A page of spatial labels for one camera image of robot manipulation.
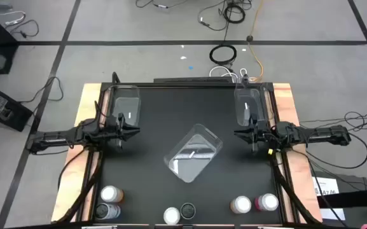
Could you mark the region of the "pink and white soda can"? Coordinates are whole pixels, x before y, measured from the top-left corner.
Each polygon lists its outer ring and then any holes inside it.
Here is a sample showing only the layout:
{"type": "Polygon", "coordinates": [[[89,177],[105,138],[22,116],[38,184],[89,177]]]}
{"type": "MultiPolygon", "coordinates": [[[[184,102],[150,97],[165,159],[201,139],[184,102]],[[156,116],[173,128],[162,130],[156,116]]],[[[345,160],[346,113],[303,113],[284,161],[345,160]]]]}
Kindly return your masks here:
{"type": "Polygon", "coordinates": [[[259,211],[274,211],[279,206],[278,198],[271,193],[266,193],[254,200],[255,207],[259,211]]]}

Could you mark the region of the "printed white paper sheet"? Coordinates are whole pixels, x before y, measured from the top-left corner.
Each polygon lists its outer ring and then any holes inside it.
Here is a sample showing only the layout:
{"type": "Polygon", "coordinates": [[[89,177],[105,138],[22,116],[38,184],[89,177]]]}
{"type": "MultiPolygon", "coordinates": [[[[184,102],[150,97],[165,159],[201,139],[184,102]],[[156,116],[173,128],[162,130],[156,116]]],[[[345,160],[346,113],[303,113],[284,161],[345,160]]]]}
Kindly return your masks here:
{"type": "Polygon", "coordinates": [[[313,177],[314,189],[317,196],[339,193],[336,179],[325,177],[313,177]]]}

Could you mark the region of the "orange and white soda can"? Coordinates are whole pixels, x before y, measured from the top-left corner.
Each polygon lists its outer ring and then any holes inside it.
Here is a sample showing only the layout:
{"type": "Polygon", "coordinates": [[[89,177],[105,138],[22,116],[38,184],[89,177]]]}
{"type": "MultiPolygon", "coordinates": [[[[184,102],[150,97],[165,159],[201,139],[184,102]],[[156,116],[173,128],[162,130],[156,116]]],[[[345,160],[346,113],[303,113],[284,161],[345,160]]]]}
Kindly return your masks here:
{"type": "Polygon", "coordinates": [[[250,199],[246,196],[238,196],[230,202],[230,209],[235,214],[248,213],[252,208],[250,199]]]}
{"type": "Polygon", "coordinates": [[[100,192],[100,197],[105,202],[121,202],[124,197],[123,190],[115,186],[105,186],[100,192]]]}

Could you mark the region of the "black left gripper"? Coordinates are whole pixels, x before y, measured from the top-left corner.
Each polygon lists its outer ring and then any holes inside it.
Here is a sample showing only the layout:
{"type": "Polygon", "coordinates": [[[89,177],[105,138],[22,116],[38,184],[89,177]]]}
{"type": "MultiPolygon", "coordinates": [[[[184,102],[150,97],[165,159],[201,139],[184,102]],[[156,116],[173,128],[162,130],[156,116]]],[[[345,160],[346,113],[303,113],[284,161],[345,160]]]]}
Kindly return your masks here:
{"type": "Polygon", "coordinates": [[[109,116],[106,118],[106,128],[113,135],[110,140],[114,140],[114,148],[116,152],[122,152],[123,141],[129,140],[131,137],[137,135],[140,132],[140,128],[134,125],[125,123],[125,117],[123,114],[118,114],[117,117],[109,116]]]}

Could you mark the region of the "black beam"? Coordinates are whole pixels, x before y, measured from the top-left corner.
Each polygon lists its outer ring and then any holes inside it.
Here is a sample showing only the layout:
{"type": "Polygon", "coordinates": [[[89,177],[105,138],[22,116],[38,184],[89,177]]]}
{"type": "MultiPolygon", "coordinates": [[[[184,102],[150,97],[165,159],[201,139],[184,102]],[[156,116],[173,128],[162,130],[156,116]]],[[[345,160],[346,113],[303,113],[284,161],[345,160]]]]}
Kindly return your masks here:
{"type": "Polygon", "coordinates": [[[317,196],[320,208],[367,207],[367,190],[317,196]]]}

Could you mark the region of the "clear plastic bin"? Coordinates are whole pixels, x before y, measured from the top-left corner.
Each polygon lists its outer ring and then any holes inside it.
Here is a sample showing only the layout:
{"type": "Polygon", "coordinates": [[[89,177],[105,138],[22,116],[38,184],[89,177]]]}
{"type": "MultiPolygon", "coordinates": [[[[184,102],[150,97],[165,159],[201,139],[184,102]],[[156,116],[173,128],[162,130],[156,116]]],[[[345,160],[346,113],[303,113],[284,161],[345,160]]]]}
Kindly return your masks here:
{"type": "Polygon", "coordinates": [[[129,125],[138,126],[141,109],[140,91],[134,85],[113,85],[108,88],[109,111],[108,116],[118,117],[123,113],[129,125]]]}
{"type": "Polygon", "coordinates": [[[234,90],[237,123],[247,127],[253,121],[266,120],[260,91],[252,84],[237,83],[234,90]]]}
{"type": "Polygon", "coordinates": [[[222,140],[201,124],[175,145],[163,160],[169,170],[185,183],[192,183],[223,147],[222,140]]]}

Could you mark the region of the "soda can with white lid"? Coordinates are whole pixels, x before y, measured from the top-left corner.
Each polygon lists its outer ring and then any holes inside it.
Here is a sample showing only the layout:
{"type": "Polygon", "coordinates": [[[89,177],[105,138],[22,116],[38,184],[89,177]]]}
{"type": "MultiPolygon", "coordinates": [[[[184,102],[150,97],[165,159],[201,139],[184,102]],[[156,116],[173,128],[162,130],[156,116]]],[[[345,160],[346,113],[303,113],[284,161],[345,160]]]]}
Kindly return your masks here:
{"type": "Polygon", "coordinates": [[[163,220],[167,225],[176,225],[180,220],[180,212],[175,207],[167,208],[163,213],[163,220]]]}

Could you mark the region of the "blank white paper sheet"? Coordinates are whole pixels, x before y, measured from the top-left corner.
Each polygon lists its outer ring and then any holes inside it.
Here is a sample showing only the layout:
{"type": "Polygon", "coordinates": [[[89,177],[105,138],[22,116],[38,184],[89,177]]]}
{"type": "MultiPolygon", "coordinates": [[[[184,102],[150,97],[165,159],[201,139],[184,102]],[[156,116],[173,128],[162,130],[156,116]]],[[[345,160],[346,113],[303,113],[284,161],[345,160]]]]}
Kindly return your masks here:
{"type": "Polygon", "coordinates": [[[345,221],[344,210],[341,208],[333,209],[333,211],[331,209],[320,209],[320,212],[323,219],[340,219],[345,221]]]}

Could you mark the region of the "wooden base board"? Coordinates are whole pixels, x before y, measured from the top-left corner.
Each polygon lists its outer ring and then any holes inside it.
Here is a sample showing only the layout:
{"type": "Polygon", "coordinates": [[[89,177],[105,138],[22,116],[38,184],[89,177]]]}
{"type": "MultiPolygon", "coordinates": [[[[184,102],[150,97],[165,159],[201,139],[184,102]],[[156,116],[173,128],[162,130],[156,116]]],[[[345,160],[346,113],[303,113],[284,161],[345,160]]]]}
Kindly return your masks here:
{"type": "MultiPolygon", "coordinates": [[[[84,84],[75,124],[80,121],[92,118],[94,116],[93,102],[100,99],[102,85],[100,83],[84,84]]],[[[274,94],[267,99],[268,102],[275,102],[271,105],[270,110],[276,109],[279,112],[279,120],[290,121],[295,124],[299,123],[291,86],[288,83],[274,83],[274,94]]],[[[82,150],[82,146],[76,146],[69,149],[66,156],[66,162],[69,164],[64,171],[61,179],[62,186],[59,188],[55,207],[53,209],[52,221],[60,219],[70,208],[71,204],[76,200],[82,189],[83,179],[88,177],[93,169],[89,169],[89,165],[97,164],[98,154],[94,153],[89,156],[87,151],[82,150]]],[[[287,168],[290,175],[288,179],[293,185],[293,190],[301,200],[303,205],[310,211],[311,215],[322,221],[322,215],[319,209],[319,203],[314,191],[314,183],[310,173],[310,165],[305,157],[305,147],[303,145],[296,146],[286,154],[277,156],[277,159],[283,164],[279,167],[281,172],[287,168]]]]}

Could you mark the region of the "black table frame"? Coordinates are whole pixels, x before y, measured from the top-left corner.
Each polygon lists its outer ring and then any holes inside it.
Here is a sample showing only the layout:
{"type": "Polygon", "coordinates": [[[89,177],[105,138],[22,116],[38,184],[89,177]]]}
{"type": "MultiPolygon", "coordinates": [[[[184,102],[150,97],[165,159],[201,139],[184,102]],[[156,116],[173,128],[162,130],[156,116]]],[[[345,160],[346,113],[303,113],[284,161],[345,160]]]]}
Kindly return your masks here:
{"type": "Polygon", "coordinates": [[[274,211],[252,209],[235,214],[230,202],[240,196],[256,198],[284,192],[274,176],[268,147],[251,145],[234,135],[237,123],[232,83],[141,83],[139,84],[141,131],[116,152],[113,143],[104,147],[98,187],[113,185],[125,192],[121,213],[106,224],[119,228],[160,228],[169,207],[192,203],[196,214],[181,219],[183,225],[251,226],[277,225],[290,219],[280,205],[274,211]],[[220,152],[192,183],[172,173],[163,158],[192,129],[201,124],[223,142],[220,152]]]}

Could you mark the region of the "black computer case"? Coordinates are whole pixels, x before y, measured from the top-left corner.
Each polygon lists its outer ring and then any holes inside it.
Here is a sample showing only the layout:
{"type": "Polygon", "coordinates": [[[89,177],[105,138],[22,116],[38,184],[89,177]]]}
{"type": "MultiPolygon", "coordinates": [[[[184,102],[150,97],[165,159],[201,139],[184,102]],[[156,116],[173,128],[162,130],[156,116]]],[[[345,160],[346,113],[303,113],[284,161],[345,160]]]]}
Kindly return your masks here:
{"type": "Polygon", "coordinates": [[[23,131],[33,112],[0,91],[0,128],[23,131]]]}

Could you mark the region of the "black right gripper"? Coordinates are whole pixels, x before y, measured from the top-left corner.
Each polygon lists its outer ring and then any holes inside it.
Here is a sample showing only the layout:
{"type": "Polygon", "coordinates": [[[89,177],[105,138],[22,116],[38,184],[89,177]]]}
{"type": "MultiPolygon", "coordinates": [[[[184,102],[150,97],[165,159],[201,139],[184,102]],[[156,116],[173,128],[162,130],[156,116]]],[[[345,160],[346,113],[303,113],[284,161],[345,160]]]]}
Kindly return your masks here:
{"type": "Polygon", "coordinates": [[[250,127],[241,130],[235,130],[235,136],[239,137],[246,143],[251,142],[251,151],[257,153],[259,150],[258,142],[266,142],[265,134],[269,133],[269,124],[266,120],[257,120],[250,118],[250,127]]]}

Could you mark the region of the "silver soda can black lid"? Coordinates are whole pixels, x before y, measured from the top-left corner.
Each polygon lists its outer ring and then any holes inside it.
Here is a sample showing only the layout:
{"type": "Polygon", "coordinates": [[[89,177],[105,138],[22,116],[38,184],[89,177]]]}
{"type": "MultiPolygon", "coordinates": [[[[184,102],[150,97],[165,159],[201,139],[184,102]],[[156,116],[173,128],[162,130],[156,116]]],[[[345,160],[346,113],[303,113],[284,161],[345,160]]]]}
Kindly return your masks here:
{"type": "Polygon", "coordinates": [[[101,203],[95,208],[96,219],[116,219],[121,213],[120,206],[116,204],[101,203]]]}
{"type": "Polygon", "coordinates": [[[192,203],[184,203],[180,208],[180,215],[183,219],[192,219],[196,214],[196,208],[192,203]]]}

